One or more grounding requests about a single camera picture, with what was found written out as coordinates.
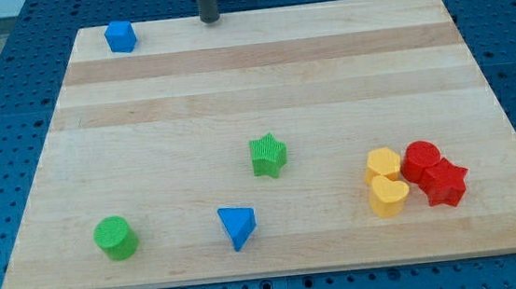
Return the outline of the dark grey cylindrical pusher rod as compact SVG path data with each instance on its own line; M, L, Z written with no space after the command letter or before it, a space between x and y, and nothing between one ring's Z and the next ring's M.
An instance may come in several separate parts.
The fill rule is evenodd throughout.
M196 4L203 23L211 24L220 19L217 0L196 0Z

